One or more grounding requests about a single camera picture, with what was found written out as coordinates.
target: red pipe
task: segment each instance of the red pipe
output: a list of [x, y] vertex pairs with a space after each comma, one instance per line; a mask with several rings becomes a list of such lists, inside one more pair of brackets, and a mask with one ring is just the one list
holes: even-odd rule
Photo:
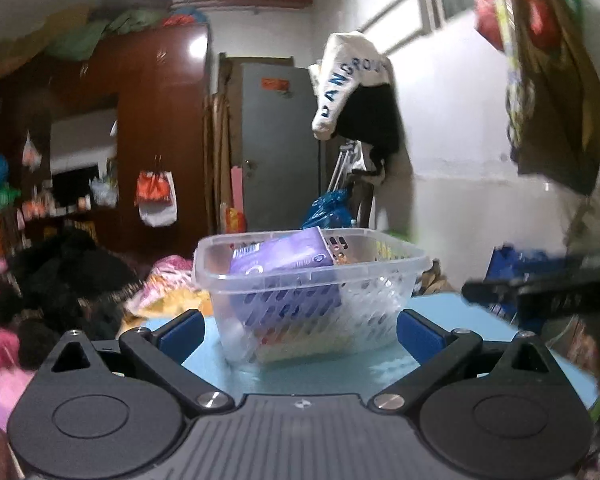
[[173, 7], [195, 6], [199, 9], [211, 7], [272, 7], [276, 9], [306, 9], [312, 0], [182, 0]]

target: wooden wardrobe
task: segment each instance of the wooden wardrobe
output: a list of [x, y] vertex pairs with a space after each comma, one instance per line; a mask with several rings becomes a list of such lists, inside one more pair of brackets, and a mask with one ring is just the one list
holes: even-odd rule
[[[0, 153], [10, 184], [30, 196], [49, 178], [53, 121], [115, 106], [118, 113], [120, 201], [86, 216], [110, 250], [153, 261], [168, 254], [191, 257], [209, 233], [205, 208], [203, 115], [208, 91], [208, 28], [184, 25], [110, 36], [91, 58], [69, 62], [39, 55], [0, 79]], [[22, 167], [27, 131], [43, 155], [42, 167]], [[173, 173], [178, 221], [145, 226], [134, 206], [136, 181], [155, 157]]]

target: purple box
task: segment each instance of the purple box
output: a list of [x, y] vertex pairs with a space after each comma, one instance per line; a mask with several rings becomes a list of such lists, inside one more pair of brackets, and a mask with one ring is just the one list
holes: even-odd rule
[[331, 267], [333, 259], [319, 227], [234, 251], [230, 274], [261, 274], [274, 270]]

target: clear plastic basket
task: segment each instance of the clear plastic basket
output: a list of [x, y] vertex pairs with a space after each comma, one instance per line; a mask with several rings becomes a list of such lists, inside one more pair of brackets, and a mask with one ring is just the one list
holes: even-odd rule
[[230, 362], [272, 362], [378, 348], [395, 340], [398, 313], [430, 260], [416, 246], [370, 229], [323, 230], [333, 267], [229, 275], [235, 249], [295, 231], [200, 240], [196, 286], [209, 291]]

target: black fur coat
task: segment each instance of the black fur coat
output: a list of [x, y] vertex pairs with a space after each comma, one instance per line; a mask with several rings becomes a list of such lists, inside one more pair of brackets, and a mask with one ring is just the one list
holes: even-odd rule
[[77, 229], [17, 253], [8, 264], [0, 276], [0, 327], [17, 333], [20, 366], [29, 370], [42, 364], [67, 330], [114, 339], [122, 303], [142, 286], [125, 262]]

